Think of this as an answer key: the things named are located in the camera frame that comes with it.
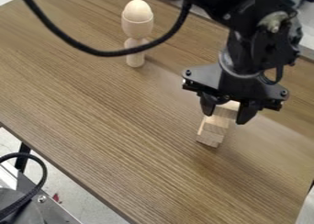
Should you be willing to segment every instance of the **metal frame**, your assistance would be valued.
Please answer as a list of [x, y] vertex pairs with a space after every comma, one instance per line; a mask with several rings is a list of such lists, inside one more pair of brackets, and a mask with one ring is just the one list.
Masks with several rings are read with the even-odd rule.
[[[18, 152], [30, 154], [31, 149], [24, 142], [22, 142], [20, 147], [19, 147]], [[16, 167], [16, 169], [18, 169], [23, 174], [25, 172], [25, 168], [26, 168], [27, 163], [28, 163], [27, 158], [17, 158], [15, 167]]]
[[[25, 194], [35, 185], [25, 175], [19, 173], [18, 170], [8, 162], [0, 164], [0, 174], [0, 189], [2, 187], [9, 188]], [[66, 209], [61, 207], [42, 190], [35, 195], [32, 200], [32, 203], [37, 207], [47, 223], [82, 224], [82, 222], [72, 216]]]

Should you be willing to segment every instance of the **screw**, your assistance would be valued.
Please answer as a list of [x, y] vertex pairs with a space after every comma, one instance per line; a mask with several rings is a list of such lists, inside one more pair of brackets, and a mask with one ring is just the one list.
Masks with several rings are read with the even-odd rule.
[[230, 15], [230, 14], [226, 14], [226, 15], [223, 17], [223, 19], [229, 20], [229, 19], [231, 19], [231, 15]]
[[46, 200], [47, 200], [47, 197], [45, 197], [45, 196], [40, 196], [37, 201], [42, 204], [42, 203], [45, 203]]
[[190, 70], [187, 70], [187, 71], [185, 72], [185, 74], [186, 74], [187, 76], [190, 76], [192, 73], [191, 73]]
[[288, 94], [287, 90], [283, 90], [280, 93], [281, 96], [287, 96], [287, 94]]

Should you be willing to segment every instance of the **black wire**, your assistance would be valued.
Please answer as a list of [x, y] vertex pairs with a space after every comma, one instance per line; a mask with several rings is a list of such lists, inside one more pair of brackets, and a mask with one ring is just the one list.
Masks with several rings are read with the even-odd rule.
[[23, 0], [28, 7], [34, 12], [34, 14], [39, 18], [39, 20], [48, 28], [53, 34], [55, 34], [57, 37], [62, 39], [64, 42], [68, 43], [69, 45], [73, 46], [77, 50], [81, 50], [87, 53], [90, 53], [95, 56], [101, 56], [101, 57], [117, 57], [117, 56], [124, 56], [128, 54], [133, 54], [137, 52], [141, 52], [150, 48], [153, 48], [161, 43], [164, 43], [169, 38], [171, 38], [185, 23], [185, 20], [189, 14], [190, 8], [192, 4], [188, 2], [187, 0], [184, 0], [182, 10], [180, 13], [180, 16], [177, 18], [176, 22], [174, 23], [174, 26], [162, 37], [148, 43], [141, 45], [139, 47], [126, 49], [126, 50], [96, 50], [92, 47], [89, 47], [73, 38], [71, 38], [69, 35], [64, 33], [62, 30], [60, 30], [58, 27], [56, 27], [48, 18], [47, 16], [41, 11], [39, 6], [35, 3], [34, 0]]
[[26, 195], [19, 198], [12, 205], [0, 210], [0, 221], [6, 218], [7, 216], [9, 216], [10, 214], [14, 213], [15, 211], [19, 210], [24, 205], [26, 205], [27, 202], [30, 201], [32, 197], [35, 196], [40, 191], [40, 189], [44, 186], [47, 180], [47, 167], [40, 158], [32, 154], [18, 152], [18, 153], [7, 154], [3, 157], [0, 157], [0, 163], [7, 161], [9, 159], [12, 159], [12, 158], [28, 158], [30, 160], [37, 162], [42, 168], [42, 177], [39, 183], [33, 189], [31, 189]]

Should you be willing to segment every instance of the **table leg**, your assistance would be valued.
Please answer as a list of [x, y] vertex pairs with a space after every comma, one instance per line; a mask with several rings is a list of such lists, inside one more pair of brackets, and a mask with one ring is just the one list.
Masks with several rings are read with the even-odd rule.
[[[30, 147], [28, 147], [22, 142], [21, 146], [19, 147], [18, 152], [30, 153]], [[16, 169], [18, 169], [21, 173], [24, 173], [27, 162], [28, 162], [27, 158], [17, 158], [16, 164], [15, 164]]]

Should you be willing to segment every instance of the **wooden block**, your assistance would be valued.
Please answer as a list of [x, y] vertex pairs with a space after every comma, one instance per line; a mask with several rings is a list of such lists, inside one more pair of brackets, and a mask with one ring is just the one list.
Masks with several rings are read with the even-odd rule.
[[204, 144], [204, 145], [207, 145], [209, 147], [214, 147], [214, 148], [217, 148], [219, 146], [219, 143], [216, 142], [216, 141], [213, 141], [211, 139], [207, 139], [205, 137], [202, 137], [201, 135], [197, 135], [196, 136], [196, 141]]
[[229, 101], [224, 105], [216, 106], [213, 115], [222, 118], [236, 119], [240, 104], [238, 102]]
[[203, 130], [225, 135], [229, 127], [230, 120], [218, 116], [206, 117]]
[[204, 117], [198, 130], [196, 141], [217, 148], [224, 140], [229, 126], [228, 118]]
[[210, 131], [204, 131], [204, 130], [202, 131], [202, 134], [200, 136], [206, 139], [211, 139], [218, 143], [221, 143], [225, 138], [225, 135], [217, 134]]

